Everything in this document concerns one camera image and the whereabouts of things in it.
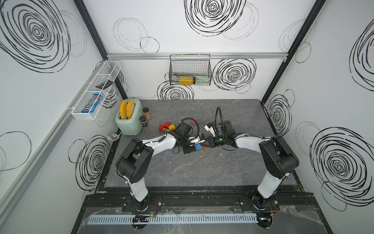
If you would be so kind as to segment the blue lego brick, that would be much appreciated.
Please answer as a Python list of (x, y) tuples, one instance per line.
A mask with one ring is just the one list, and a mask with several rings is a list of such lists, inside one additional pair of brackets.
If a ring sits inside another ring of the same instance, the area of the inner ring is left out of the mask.
[(197, 151), (202, 150), (202, 146), (200, 144), (195, 145), (195, 148), (196, 148)]

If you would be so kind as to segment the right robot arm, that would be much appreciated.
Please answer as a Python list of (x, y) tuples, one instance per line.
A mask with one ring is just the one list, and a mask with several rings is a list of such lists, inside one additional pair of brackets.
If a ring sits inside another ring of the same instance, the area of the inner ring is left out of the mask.
[(229, 145), (262, 154), (267, 172), (252, 198), (254, 206), (259, 210), (270, 206), (279, 186), (300, 164), (297, 156), (280, 135), (268, 137), (236, 133), (229, 121), (219, 125), (212, 122), (204, 128), (212, 134), (206, 138), (208, 147)]

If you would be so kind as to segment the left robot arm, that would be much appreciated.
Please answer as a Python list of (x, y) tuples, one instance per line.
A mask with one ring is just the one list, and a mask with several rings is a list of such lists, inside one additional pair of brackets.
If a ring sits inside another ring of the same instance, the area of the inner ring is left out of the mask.
[(116, 172), (125, 179), (134, 200), (141, 203), (148, 196), (144, 176), (153, 156), (174, 148), (181, 148), (184, 154), (188, 154), (197, 150), (196, 145), (205, 142), (200, 128), (197, 128), (194, 136), (190, 133), (191, 129), (190, 125), (180, 122), (174, 130), (164, 130), (161, 136), (145, 140), (131, 139), (116, 162)]

